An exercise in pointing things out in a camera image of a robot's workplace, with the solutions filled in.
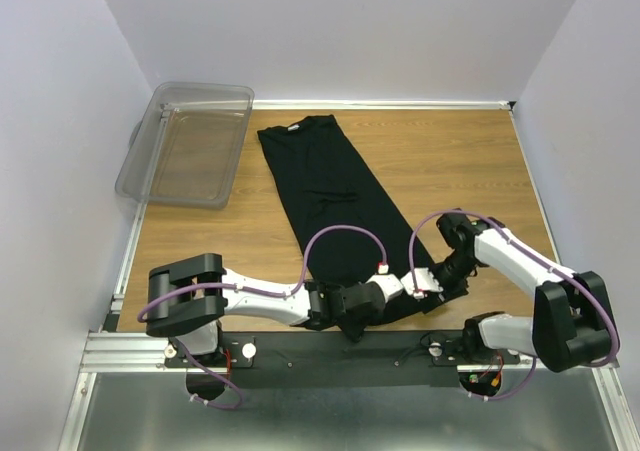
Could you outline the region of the clear plastic bin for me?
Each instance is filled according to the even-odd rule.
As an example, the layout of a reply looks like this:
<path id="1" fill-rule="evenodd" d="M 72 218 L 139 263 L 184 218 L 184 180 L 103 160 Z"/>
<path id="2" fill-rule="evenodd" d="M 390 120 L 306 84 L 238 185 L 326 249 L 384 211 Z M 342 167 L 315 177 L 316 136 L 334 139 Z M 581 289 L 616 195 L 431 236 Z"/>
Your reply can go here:
<path id="1" fill-rule="evenodd" d="M 116 193 L 139 203 L 224 208 L 253 100 L 254 91 L 239 85 L 158 86 L 132 133 Z"/>

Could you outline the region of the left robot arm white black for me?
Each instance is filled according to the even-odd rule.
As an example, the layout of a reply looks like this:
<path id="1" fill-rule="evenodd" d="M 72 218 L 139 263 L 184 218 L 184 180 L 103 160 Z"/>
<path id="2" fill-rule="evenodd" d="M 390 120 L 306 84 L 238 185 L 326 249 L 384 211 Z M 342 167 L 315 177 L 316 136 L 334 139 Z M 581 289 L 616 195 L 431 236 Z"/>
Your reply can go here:
<path id="1" fill-rule="evenodd" d="M 357 341 L 402 290 L 384 263 L 367 281 L 350 287 L 316 280 L 282 284 L 238 274 L 223 266 L 220 255 L 207 253 L 151 270 L 148 304 L 137 319 L 149 336 L 166 338 L 180 359 L 190 356 L 201 366 L 212 366 L 218 360 L 252 359 L 223 340 L 224 316 L 263 318 L 312 331 L 337 326 Z"/>

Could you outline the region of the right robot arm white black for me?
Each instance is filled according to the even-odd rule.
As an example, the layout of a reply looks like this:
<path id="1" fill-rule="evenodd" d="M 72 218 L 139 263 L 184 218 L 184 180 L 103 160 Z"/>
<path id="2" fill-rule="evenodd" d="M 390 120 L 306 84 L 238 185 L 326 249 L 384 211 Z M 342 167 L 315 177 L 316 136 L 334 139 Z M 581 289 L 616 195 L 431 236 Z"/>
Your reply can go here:
<path id="1" fill-rule="evenodd" d="M 531 317 L 497 311 L 467 319 L 459 341 L 467 360 L 480 363 L 496 350 L 512 350 L 559 373 L 616 359 L 620 338 L 601 276 L 546 258 L 494 218 L 460 209 L 431 217 L 451 250 L 435 271 L 445 291 L 464 289 L 474 271 L 490 267 L 533 302 Z"/>

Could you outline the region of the aluminium frame rail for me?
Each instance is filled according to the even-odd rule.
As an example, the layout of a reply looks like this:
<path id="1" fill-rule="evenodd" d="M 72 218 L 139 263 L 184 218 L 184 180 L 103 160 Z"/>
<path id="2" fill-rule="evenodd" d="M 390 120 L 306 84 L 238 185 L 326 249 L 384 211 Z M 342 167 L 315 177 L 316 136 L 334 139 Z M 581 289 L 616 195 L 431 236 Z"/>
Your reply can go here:
<path id="1" fill-rule="evenodd" d="M 116 326 L 116 319 L 121 315 L 127 296 L 129 277 L 148 203 L 147 199 L 142 199 L 135 204 L 131 231 L 110 297 L 107 314 L 98 330 L 90 332 L 85 340 L 79 372 L 58 445 L 60 450 L 78 450 L 80 448 L 94 389 L 100 375 L 150 373 L 164 369 L 164 365 L 160 363 L 161 344 L 159 342 L 142 333 L 119 333 L 111 330 Z"/>

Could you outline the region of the black t shirt blue logo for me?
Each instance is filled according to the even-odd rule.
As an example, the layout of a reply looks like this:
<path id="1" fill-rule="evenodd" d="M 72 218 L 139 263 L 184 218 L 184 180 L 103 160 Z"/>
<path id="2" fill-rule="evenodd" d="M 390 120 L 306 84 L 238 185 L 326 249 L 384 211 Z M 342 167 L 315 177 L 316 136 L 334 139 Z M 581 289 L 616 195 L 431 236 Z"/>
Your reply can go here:
<path id="1" fill-rule="evenodd" d="M 330 230 L 310 253 L 315 279 L 344 287 L 364 282 L 382 250 L 399 278 L 411 265 L 434 266 L 424 245 L 409 241 L 411 226 L 334 116 L 309 116 L 257 136 L 300 247 L 319 230 Z"/>

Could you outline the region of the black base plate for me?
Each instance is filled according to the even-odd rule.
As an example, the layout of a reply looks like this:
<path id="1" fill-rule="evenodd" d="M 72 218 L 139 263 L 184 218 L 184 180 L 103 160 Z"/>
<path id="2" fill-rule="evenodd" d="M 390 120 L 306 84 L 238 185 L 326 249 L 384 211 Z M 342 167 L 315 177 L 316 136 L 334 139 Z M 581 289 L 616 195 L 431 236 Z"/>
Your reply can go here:
<path id="1" fill-rule="evenodd" d="M 213 351 L 184 345 L 170 368 L 218 369 L 241 389 L 489 386 L 501 365 L 518 358 L 505 350 L 466 347 L 459 330 L 373 331 L 357 343 L 335 331 L 227 332 Z"/>

